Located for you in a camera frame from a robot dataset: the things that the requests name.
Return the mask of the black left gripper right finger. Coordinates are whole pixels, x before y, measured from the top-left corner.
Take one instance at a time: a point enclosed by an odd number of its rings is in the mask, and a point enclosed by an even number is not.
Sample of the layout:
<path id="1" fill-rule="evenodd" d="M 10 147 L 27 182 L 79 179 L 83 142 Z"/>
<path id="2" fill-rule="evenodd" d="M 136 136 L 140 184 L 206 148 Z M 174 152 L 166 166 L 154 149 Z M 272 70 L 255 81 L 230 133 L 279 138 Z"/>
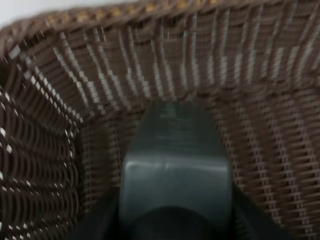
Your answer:
<path id="1" fill-rule="evenodd" d="M 232 230 L 235 240 L 292 240 L 293 237 L 264 213 L 236 185 L 232 193 Z"/>

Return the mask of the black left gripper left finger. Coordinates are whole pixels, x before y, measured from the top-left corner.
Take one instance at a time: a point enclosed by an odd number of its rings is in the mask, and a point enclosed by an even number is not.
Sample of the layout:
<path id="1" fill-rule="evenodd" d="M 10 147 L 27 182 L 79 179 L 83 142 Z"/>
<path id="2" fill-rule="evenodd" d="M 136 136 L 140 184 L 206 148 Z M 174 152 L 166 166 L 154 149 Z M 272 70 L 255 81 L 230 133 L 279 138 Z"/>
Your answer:
<path id="1" fill-rule="evenodd" d="M 104 195 L 92 211 L 67 235 L 68 240 L 116 240 L 118 238 L 117 194 Z"/>

